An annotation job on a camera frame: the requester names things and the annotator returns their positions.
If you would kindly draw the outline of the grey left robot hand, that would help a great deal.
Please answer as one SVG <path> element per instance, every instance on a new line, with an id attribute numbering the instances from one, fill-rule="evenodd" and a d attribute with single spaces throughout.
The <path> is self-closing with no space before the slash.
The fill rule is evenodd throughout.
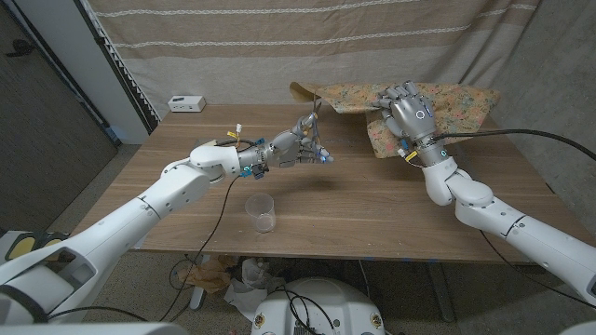
<path id="1" fill-rule="evenodd" d="M 276 168 L 291 168 L 296 163 L 331 163 L 333 157 L 320 144 L 317 124 L 316 112 L 300 117 L 295 126 L 257 147 L 253 154 L 256 162 Z"/>

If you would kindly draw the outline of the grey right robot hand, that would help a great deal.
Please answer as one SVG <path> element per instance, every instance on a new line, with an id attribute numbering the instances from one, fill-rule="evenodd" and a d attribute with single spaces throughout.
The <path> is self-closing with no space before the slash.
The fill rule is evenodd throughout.
<path id="1" fill-rule="evenodd" d="M 432 103 L 422 95 L 412 81 L 388 87 L 372 102 L 380 108 L 386 125 L 400 139 L 409 142 L 425 168 L 449 158 L 443 140 L 434 140 L 435 112 Z"/>

